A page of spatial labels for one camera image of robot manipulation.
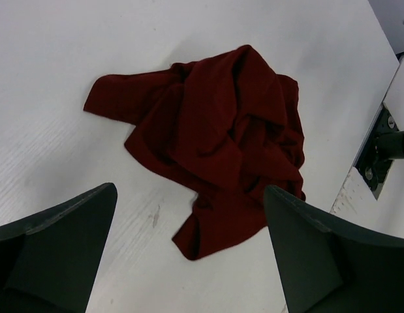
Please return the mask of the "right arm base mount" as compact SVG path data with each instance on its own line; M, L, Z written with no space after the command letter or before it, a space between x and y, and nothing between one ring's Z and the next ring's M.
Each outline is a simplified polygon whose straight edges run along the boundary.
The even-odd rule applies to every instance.
M374 198L379 198L395 160L404 160L404 130L398 129L388 108L381 104L354 161Z

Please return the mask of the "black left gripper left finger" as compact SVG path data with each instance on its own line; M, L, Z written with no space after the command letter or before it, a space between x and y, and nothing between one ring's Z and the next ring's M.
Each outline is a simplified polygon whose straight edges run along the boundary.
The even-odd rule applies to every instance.
M0 312L85 312L116 203L104 183L0 226Z

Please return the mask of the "dark red t shirt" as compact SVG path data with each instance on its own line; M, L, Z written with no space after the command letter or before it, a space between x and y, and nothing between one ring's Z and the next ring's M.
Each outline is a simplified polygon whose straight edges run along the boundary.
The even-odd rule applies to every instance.
M196 192L172 239L195 261L266 226L267 186L305 198L298 95L295 80L244 45L166 70L103 76L84 110L132 125L126 150L148 170Z

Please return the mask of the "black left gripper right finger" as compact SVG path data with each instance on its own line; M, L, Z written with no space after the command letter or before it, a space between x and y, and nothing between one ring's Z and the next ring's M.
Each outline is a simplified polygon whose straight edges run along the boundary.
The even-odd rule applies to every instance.
M265 189L264 210L289 312L404 312L404 239L278 186Z

